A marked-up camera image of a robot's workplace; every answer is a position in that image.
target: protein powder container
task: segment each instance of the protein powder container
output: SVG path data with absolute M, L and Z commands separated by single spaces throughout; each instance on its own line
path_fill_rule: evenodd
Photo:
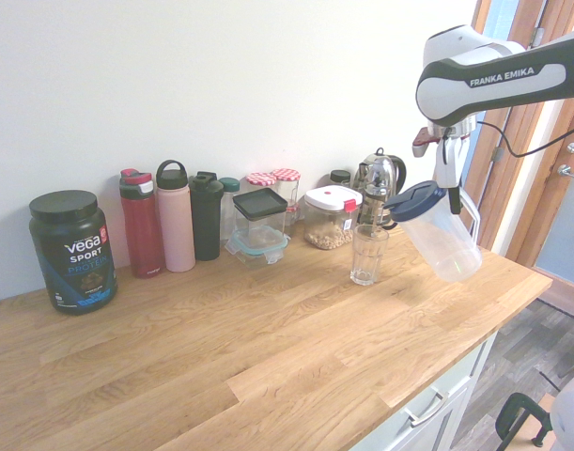
M 30 202 L 30 232 L 53 307 L 82 315 L 117 291 L 105 215 L 88 191 L 58 191 Z

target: white cabinet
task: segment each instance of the white cabinet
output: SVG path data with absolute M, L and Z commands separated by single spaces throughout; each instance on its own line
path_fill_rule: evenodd
M 350 451 L 448 451 L 494 339 L 471 351 Z

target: nuts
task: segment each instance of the nuts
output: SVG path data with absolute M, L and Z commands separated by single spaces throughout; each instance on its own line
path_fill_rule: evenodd
M 353 240 L 352 230 L 343 230 L 339 225 L 324 224 L 305 228 L 303 237 L 320 249 L 335 249 Z

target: drawer handle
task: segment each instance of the drawer handle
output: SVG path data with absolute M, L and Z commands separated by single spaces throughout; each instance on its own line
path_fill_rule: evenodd
M 416 415 L 414 415 L 408 409 L 405 410 L 405 412 L 408 414 L 408 416 L 411 419 L 411 426 L 413 428 L 418 428 L 420 425 L 426 423 L 433 416 L 435 416 L 437 413 L 439 413 L 439 411 L 447 403 L 447 399 L 449 398 L 448 394 L 442 395 L 436 388 L 434 388 L 434 387 L 431 387 L 431 388 L 433 390 L 435 390 L 435 396 L 439 399 L 439 402 L 437 404 L 435 404 L 431 409 L 429 409 L 424 414 L 424 416 L 421 416 L 420 418 L 418 418 Z

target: door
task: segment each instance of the door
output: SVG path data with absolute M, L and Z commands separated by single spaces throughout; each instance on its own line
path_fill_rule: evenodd
M 551 137 L 572 129 L 568 100 Z M 574 133 L 544 153 L 506 256 L 551 277 L 543 301 L 574 316 Z

